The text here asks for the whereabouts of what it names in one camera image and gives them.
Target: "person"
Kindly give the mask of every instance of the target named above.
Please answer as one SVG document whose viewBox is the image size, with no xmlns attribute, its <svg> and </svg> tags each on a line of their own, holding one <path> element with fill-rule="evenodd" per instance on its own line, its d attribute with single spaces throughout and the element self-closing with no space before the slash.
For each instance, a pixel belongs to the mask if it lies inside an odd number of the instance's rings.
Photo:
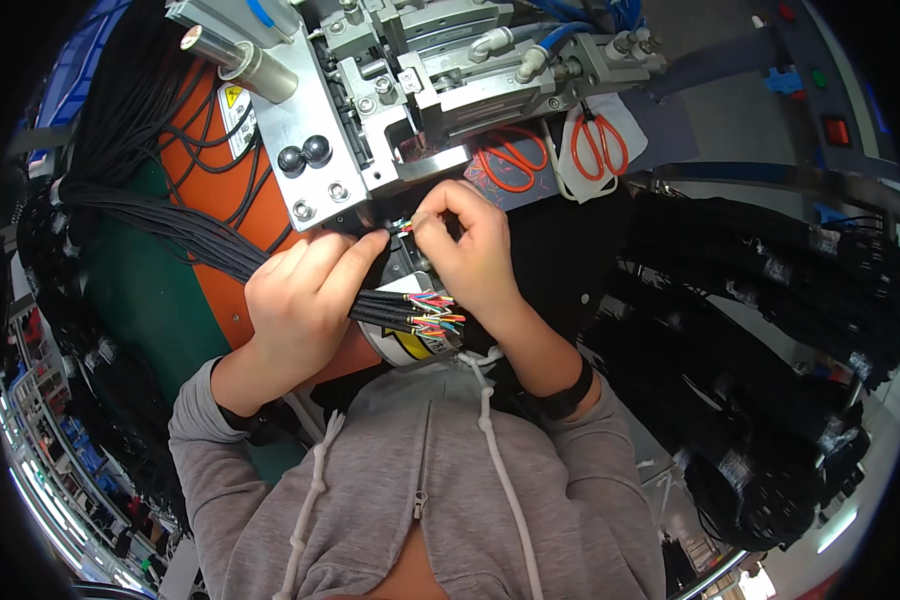
<svg viewBox="0 0 900 600">
<path fill-rule="evenodd" d="M 458 241 L 447 212 L 464 229 Z M 247 434 L 220 408 L 252 416 L 326 365 L 389 242 L 385 231 L 305 237 L 246 283 L 252 339 L 203 365 L 173 408 L 169 448 L 207 591 L 663 598 L 660 542 L 619 402 L 521 297 L 506 214 L 450 180 L 411 222 L 448 293 L 497 341 L 525 391 L 546 414 L 576 390 L 570 414 L 545 431 L 511 414 L 482 418 L 492 388 L 473 356 L 394 369 L 357 394 L 345 426 L 331 417 L 324 441 L 271 488 Z"/>
</svg>

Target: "red switch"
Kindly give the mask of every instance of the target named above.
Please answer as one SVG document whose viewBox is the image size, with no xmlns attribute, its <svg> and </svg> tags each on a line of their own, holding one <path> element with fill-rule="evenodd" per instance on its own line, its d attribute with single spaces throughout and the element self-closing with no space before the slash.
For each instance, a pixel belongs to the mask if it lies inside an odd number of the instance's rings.
<svg viewBox="0 0 900 600">
<path fill-rule="evenodd" d="M 797 20 L 797 15 L 794 13 L 794 10 L 782 2 L 776 5 L 777 11 L 780 13 L 780 17 L 788 23 L 793 23 Z"/>
<path fill-rule="evenodd" d="M 851 135 L 847 131 L 847 121 L 840 117 L 823 117 L 826 143 L 831 146 L 850 146 Z"/>
</svg>

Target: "zipper pull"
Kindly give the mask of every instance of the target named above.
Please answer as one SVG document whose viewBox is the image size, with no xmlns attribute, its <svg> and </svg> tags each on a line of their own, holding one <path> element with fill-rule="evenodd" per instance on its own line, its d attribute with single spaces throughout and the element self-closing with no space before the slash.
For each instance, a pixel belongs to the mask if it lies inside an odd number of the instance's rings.
<svg viewBox="0 0 900 600">
<path fill-rule="evenodd" d="M 427 492 L 417 491 L 413 494 L 413 518 L 419 520 L 423 517 L 423 505 L 427 503 Z"/>
</svg>

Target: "black knob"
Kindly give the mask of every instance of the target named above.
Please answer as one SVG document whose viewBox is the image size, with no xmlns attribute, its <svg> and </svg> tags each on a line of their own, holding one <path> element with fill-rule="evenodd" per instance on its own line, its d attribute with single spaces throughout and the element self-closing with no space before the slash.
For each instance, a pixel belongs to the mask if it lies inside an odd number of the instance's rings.
<svg viewBox="0 0 900 600">
<path fill-rule="evenodd" d="M 303 155 L 303 150 L 297 146 L 287 146 L 276 157 L 276 166 L 283 171 L 284 175 L 294 178 L 303 172 L 307 166 L 307 159 Z"/>
<path fill-rule="evenodd" d="M 333 156 L 330 141 L 322 135 L 311 135 L 303 142 L 303 157 L 314 169 L 320 169 Z"/>
</svg>

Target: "orange panel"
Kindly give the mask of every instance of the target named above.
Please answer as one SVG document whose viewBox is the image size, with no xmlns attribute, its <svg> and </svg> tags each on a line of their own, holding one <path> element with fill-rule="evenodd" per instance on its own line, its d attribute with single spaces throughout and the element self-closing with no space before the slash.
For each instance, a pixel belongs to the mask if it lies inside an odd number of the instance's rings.
<svg viewBox="0 0 900 600">
<path fill-rule="evenodd" d="M 196 64 L 194 71 L 197 71 L 200 66 L 199 63 Z M 212 117 L 207 139 L 222 138 L 226 132 L 223 117 L 217 105 L 215 77 L 210 69 L 207 69 L 191 97 L 180 108 L 180 112 L 172 121 L 173 125 L 182 128 L 211 90 L 215 91 L 214 99 L 193 119 L 192 124 L 186 129 L 186 133 L 193 138 L 200 138 L 206 123 L 206 112 L 210 111 Z M 161 141 L 165 142 L 171 138 L 169 134 L 164 134 L 161 136 Z M 191 162 L 190 154 L 183 148 L 183 142 L 180 140 L 174 141 L 163 150 L 161 158 L 167 171 L 175 179 L 182 177 Z M 228 142 L 202 149 L 199 158 L 205 164 L 212 166 L 225 165 L 233 161 Z M 200 167 L 194 167 L 179 187 L 183 202 L 188 207 L 202 210 L 217 219 L 226 219 L 233 214 L 234 210 L 237 210 L 241 199 L 247 192 L 252 162 L 253 150 L 250 150 L 240 164 L 224 173 L 208 173 Z M 267 153 L 261 151 L 256 172 L 257 180 L 269 165 L 270 160 L 267 158 Z M 271 174 L 269 176 L 240 225 L 240 233 L 263 249 L 273 244 L 290 222 L 287 216 L 287 207 L 283 203 L 283 197 L 276 184 L 276 177 L 281 177 L 281 175 Z M 300 239 L 300 234 L 292 232 L 277 248 L 277 252 L 287 250 L 298 239 Z M 238 349 L 250 341 L 253 336 L 253 325 L 247 312 L 247 303 L 244 300 L 244 286 L 230 275 L 205 265 L 194 266 L 193 272 L 196 274 L 207 304 L 210 305 L 210 310 L 213 311 L 216 322 L 226 337 L 226 341 L 229 342 L 230 348 Z M 353 323 L 347 330 L 343 344 L 330 364 L 311 378 L 308 383 L 319 383 L 360 371 L 360 369 L 379 364 L 380 360 L 380 356 L 364 339 L 359 327 Z"/>
</svg>

